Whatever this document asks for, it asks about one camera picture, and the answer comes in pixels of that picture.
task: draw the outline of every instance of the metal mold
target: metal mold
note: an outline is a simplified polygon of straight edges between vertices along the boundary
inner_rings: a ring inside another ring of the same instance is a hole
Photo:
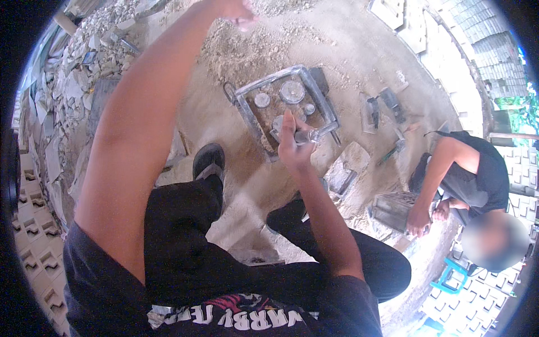
[[[316,73],[318,81],[313,78],[313,76],[311,75],[311,71],[314,71]],[[238,89],[236,89],[234,84],[226,82],[223,85],[223,91],[225,93],[225,96],[230,101],[230,103],[234,104],[237,107],[241,117],[244,119],[245,124],[249,128],[249,131],[253,136],[255,142],[259,145],[260,148],[264,150],[264,154],[268,162],[274,162],[279,159],[277,155],[277,149],[269,150],[267,148],[267,136],[262,130],[262,127],[256,116],[254,115],[253,111],[251,110],[251,107],[246,100],[246,95],[253,90],[262,88],[275,81],[293,75],[297,75],[299,77],[299,79],[301,80],[301,86],[305,89],[305,92],[309,94],[309,96],[313,100],[316,109],[320,112],[320,115],[324,120],[324,125],[322,127],[335,122],[333,124],[334,128],[330,131],[330,133],[337,145],[341,145],[341,141],[336,133],[336,130],[341,126],[341,124],[337,119],[332,104],[329,102],[329,100],[326,99],[318,86],[319,82],[321,85],[323,85],[325,82],[325,79],[323,78],[323,73],[321,72],[320,68],[308,69],[302,64],[294,65],[292,67],[268,75],[257,81],[251,82]],[[275,128],[271,130],[269,134],[278,140],[278,132]]]

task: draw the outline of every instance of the metal handle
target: metal handle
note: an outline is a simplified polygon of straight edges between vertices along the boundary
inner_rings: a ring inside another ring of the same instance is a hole
[[[223,84],[223,92],[225,93],[225,96],[230,103],[239,107],[239,102],[236,98],[236,87],[234,86],[234,84],[229,81],[226,81],[225,84]]]

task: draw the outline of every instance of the hand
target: hand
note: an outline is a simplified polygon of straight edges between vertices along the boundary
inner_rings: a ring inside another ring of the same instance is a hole
[[[252,12],[250,0],[213,0],[218,6],[220,16],[232,22],[241,31],[247,31],[258,17]]]
[[[432,212],[432,219],[434,221],[446,221],[449,217],[449,199],[440,201],[434,212]]]
[[[286,109],[282,119],[282,128],[279,132],[278,153],[292,178],[297,180],[303,172],[311,167],[310,155],[313,153],[315,144],[309,143],[298,146],[294,140],[296,128],[299,130],[313,129],[303,121],[295,119],[290,109]]]
[[[408,213],[408,218],[406,219],[406,228],[411,235],[422,237],[424,235],[423,232],[425,227],[431,223],[429,206],[427,205],[427,207],[425,207],[421,203],[416,203],[410,210],[410,213]]]

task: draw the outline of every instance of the wall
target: wall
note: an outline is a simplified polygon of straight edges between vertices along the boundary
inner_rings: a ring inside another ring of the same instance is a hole
[[[64,242],[44,199],[30,154],[20,156],[18,213],[12,225],[15,245],[34,294],[56,331],[69,336],[64,299]]]

